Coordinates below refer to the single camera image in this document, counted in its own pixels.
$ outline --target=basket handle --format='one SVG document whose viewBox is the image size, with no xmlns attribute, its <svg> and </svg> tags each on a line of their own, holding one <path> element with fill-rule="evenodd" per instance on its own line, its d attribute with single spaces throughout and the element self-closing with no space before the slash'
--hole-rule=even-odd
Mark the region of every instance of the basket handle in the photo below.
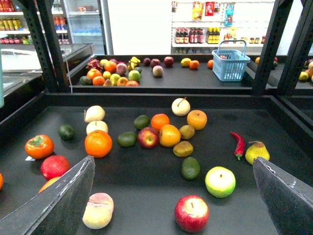
<svg viewBox="0 0 313 235">
<path fill-rule="evenodd" d="M 220 47 L 221 47 L 221 44 L 224 43 L 224 42 L 243 42 L 245 45 L 244 45 L 244 48 L 241 52 L 241 55 L 242 56 L 245 56 L 246 55 L 246 41 L 245 40 L 224 40 L 220 43 L 219 45 L 219 48 L 217 49 L 217 54 L 220 55 Z"/>
</svg>

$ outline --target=red chili pepper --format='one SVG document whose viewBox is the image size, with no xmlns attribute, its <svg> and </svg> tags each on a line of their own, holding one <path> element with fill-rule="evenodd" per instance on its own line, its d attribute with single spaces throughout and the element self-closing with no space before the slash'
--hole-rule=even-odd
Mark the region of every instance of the red chili pepper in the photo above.
<svg viewBox="0 0 313 235">
<path fill-rule="evenodd" d="M 235 156 L 238 158 L 238 160 L 240 161 L 240 158 L 243 156 L 244 154 L 244 150 L 245 150 L 245 141 L 244 138 L 242 138 L 242 136 L 238 135 L 235 132 L 230 132 L 231 135 L 233 137 L 236 138 L 237 140 L 237 147 L 235 149 Z"/>
</svg>

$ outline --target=glass door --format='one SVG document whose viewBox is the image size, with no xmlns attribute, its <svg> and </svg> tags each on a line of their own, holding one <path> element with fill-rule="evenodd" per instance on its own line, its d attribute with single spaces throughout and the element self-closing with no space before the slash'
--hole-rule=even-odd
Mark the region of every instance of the glass door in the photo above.
<svg viewBox="0 0 313 235">
<path fill-rule="evenodd" d="M 105 40 L 101 25 L 101 9 L 97 0 L 64 0 L 68 29 L 72 43 L 93 43 L 94 54 L 105 53 Z"/>
</svg>

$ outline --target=apple stem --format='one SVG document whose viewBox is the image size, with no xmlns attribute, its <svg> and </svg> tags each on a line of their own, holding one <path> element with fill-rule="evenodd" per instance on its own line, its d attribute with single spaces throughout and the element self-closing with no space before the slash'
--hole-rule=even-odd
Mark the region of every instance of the apple stem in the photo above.
<svg viewBox="0 0 313 235">
<path fill-rule="evenodd" d="M 182 99 L 178 104 L 177 107 L 179 106 L 180 103 L 182 103 L 183 100 L 185 100 L 187 97 L 185 97 L 184 99 Z"/>
</svg>

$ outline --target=blue basket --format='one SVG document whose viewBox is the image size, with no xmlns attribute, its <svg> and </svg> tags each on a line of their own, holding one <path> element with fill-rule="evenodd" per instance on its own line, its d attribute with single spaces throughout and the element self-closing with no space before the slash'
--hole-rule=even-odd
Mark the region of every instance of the blue basket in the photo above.
<svg viewBox="0 0 313 235">
<path fill-rule="evenodd" d="M 220 49 L 224 42 L 243 42 L 245 44 L 242 51 L 233 49 Z M 212 51 L 213 55 L 213 72 L 222 82 L 238 82 L 243 79 L 247 63 L 250 58 L 246 56 L 246 42 L 245 40 L 226 40 L 220 43 L 217 50 Z"/>
</svg>

